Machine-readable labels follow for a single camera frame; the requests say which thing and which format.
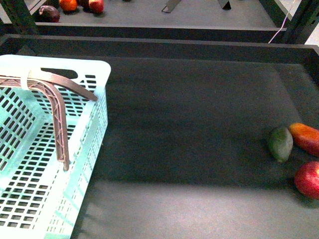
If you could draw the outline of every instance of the dark tray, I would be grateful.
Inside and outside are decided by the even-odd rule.
[[[295,146],[280,164],[265,145],[277,126],[319,128],[319,48],[17,35],[2,42],[0,54],[112,67],[109,126],[73,238],[319,238],[319,202],[292,181],[318,159]],[[18,51],[25,44],[32,51]]]
[[[167,0],[105,0],[105,11],[94,15],[81,6],[73,13],[60,8],[60,23],[40,22],[42,4],[58,7],[58,0],[34,0],[30,13],[41,35],[127,37],[267,43],[285,18],[275,0],[231,0],[222,10],[218,0],[183,0],[172,13],[163,13]],[[16,33],[11,24],[7,33]],[[281,39],[285,28],[274,42]]]

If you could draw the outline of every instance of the light blue basket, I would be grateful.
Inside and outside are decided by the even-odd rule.
[[[58,87],[66,105],[70,169],[56,160],[51,106],[40,92],[0,89],[0,235],[69,239],[107,128],[103,61],[0,56],[1,66],[73,70],[87,101]]]

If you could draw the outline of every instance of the red apple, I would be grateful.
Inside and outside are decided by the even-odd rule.
[[[319,199],[319,161],[301,166],[295,174],[295,185],[305,196]]]
[[[89,0],[89,6],[92,12],[94,13],[102,13],[104,9],[104,1],[103,0]]]

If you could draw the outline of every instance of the upper shelf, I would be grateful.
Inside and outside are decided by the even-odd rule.
[[[258,0],[232,0],[231,10],[217,0],[182,0],[172,13],[164,13],[167,0],[104,0],[104,13],[93,15],[81,6],[71,14],[60,9],[61,23],[107,24],[133,27],[256,28],[276,27]]]

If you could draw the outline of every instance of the green mango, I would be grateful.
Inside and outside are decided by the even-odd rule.
[[[281,163],[288,160],[293,149],[293,136],[285,127],[277,127],[270,132],[267,140],[268,148],[273,157]]]

